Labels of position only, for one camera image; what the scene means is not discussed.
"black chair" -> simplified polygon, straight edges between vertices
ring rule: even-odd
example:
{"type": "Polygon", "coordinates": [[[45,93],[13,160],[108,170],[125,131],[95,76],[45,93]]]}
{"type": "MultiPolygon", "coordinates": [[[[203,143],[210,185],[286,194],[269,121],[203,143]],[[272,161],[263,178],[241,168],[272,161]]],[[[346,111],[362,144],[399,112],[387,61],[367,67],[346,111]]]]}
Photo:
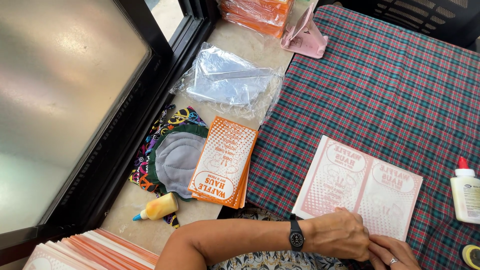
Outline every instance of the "black chair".
{"type": "Polygon", "coordinates": [[[480,36],[480,0],[319,0],[476,50],[480,36]]]}

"red glue cap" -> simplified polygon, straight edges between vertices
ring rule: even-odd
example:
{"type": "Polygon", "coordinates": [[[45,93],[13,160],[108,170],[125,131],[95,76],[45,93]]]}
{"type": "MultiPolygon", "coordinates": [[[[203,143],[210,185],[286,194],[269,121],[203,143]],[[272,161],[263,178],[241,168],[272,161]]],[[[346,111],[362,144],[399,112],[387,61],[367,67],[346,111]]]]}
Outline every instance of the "red glue cap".
{"type": "Polygon", "coordinates": [[[468,169],[467,160],[464,157],[458,159],[458,168],[459,169],[468,169]]]}

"frosted glass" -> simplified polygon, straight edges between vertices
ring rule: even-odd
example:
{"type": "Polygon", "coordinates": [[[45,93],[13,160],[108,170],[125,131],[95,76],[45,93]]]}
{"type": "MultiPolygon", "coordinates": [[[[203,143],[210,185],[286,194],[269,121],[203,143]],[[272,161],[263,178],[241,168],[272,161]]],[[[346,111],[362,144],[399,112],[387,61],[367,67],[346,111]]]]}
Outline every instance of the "frosted glass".
{"type": "Polygon", "coordinates": [[[112,0],[0,2],[0,233],[38,224],[149,55],[112,0]]]}

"plastic wrap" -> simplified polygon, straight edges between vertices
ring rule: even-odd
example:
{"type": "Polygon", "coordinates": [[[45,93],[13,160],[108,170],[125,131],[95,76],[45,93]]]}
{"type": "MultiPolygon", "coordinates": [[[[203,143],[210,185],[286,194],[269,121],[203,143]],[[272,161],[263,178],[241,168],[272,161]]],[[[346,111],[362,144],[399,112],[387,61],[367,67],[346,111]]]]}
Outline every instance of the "plastic wrap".
{"type": "Polygon", "coordinates": [[[280,38],[294,0],[220,0],[224,20],[280,38]]]}
{"type": "Polygon", "coordinates": [[[207,102],[220,116],[230,114],[261,123],[270,104],[276,102],[282,80],[282,73],[256,67],[204,42],[192,67],[170,93],[207,102]]]}

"blue nozzle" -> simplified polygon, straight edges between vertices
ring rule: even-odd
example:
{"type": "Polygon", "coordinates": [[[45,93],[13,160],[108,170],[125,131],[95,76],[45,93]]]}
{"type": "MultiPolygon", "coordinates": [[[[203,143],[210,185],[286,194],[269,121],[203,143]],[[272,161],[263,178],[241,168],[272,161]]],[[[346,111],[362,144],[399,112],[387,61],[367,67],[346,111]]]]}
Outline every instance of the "blue nozzle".
{"type": "Polygon", "coordinates": [[[134,216],[132,220],[133,221],[139,221],[141,219],[142,219],[142,216],[140,216],[140,214],[138,214],[138,215],[134,216]]]}

